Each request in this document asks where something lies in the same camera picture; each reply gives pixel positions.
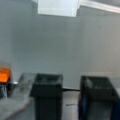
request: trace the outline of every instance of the orange light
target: orange light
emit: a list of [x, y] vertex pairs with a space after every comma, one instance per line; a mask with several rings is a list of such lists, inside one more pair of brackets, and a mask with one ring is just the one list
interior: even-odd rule
[[0, 68], [0, 82], [6, 83], [10, 78], [10, 69]]

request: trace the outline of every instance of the orange object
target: orange object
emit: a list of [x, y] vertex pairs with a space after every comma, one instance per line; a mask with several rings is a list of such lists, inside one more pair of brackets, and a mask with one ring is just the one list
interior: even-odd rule
[[0, 68], [0, 82], [6, 83], [10, 78], [10, 69]]

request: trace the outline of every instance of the gray wall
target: gray wall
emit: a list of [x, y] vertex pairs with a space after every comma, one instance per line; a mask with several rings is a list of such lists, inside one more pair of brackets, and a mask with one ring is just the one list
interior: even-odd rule
[[120, 15], [81, 7], [77, 18], [40, 16], [30, 0], [0, 0], [0, 61], [22, 72], [120, 77]]

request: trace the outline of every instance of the white wall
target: white wall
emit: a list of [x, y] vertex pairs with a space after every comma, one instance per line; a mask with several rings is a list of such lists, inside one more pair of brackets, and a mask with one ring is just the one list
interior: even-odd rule
[[120, 15], [81, 7], [77, 18], [38, 16], [29, 0], [0, 0], [0, 60], [23, 72], [62, 73], [64, 87], [80, 75], [120, 72]]

